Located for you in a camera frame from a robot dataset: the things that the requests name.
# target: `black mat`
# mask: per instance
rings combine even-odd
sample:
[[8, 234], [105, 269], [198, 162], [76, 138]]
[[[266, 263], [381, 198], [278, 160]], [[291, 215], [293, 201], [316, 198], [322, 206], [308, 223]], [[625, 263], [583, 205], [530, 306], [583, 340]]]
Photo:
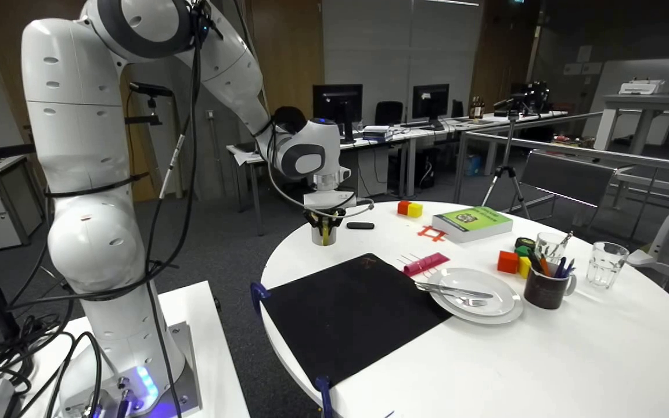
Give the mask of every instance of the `black mat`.
[[308, 381], [325, 377], [330, 385], [447, 319], [371, 252], [272, 287], [264, 308]]

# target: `white plate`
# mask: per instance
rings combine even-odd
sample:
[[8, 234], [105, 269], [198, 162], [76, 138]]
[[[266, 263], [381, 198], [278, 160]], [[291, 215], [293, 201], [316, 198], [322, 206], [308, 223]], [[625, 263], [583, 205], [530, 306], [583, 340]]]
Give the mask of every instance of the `white plate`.
[[429, 277], [431, 283], [491, 292], [482, 306], [471, 306], [459, 298], [446, 292], [429, 292], [431, 299], [453, 315], [479, 324], [505, 324], [520, 319], [523, 302], [501, 278], [465, 266], [441, 269]]

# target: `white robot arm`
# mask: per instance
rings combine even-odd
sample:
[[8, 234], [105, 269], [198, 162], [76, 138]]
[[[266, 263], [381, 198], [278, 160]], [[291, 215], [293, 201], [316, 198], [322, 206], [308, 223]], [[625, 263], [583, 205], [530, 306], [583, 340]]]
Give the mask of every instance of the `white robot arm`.
[[[134, 226], [130, 157], [123, 126], [120, 71], [128, 63], [177, 56], [185, 66], [201, 43], [201, 85], [256, 132], [261, 155], [285, 177], [310, 177], [317, 196], [339, 205], [337, 126], [293, 124], [278, 132], [258, 95], [261, 75], [250, 50], [209, 0], [85, 0], [78, 20], [41, 19], [22, 32], [22, 85], [36, 157], [56, 201], [48, 251], [74, 292], [116, 291], [144, 278], [145, 251]], [[112, 299], [83, 299], [91, 328], [108, 355], [112, 400], [130, 392], [130, 412], [149, 414], [185, 357], [153, 328], [144, 285]], [[167, 342], [167, 374], [160, 353]], [[94, 362], [76, 357], [62, 381], [61, 412], [88, 401]]]

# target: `round white table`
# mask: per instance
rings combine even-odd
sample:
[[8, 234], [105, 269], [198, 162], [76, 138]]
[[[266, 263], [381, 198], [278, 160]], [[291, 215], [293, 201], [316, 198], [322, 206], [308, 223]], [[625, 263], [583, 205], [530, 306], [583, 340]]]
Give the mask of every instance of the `round white table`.
[[[400, 269], [443, 252], [451, 257], [443, 266], [491, 272], [523, 292], [523, 278], [494, 269], [497, 251], [550, 228], [515, 215], [510, 233], [468, 243], [418, 236], [431, 214], [451, 208], [457, 205], [424, 201], [421, 218], [404, 218], [397, 201], [375, 205], [352, 218], [375, 228], [339, 228], [335, 245], [314, 245], [310, 228], [301, 226], [268, 256], [261, 285], [277, 287], [361, 252]], [[572, 240], [567, 256], [584, 277], [589, 243]], [[523, 305], [520, 321], [501, 328], [443, 321], [335, 385], [335, 412], [356, 418], [669, 418], [669, 295], [661, 287], [625, 266], [604, 295], [579, 285], [555, 311]], [[321, 401], [264, 306], [259, 314], [287, 374]]]

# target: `green book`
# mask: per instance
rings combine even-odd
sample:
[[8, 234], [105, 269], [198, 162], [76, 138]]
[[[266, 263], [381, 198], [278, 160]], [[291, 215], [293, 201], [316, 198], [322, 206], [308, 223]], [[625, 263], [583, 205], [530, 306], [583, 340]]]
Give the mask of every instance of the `green book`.
[[446, 233], [451, 242], [471, 242], [512, 228], [512, 218], [490, 208], [471, 206], [431, 215], [431, 228]]

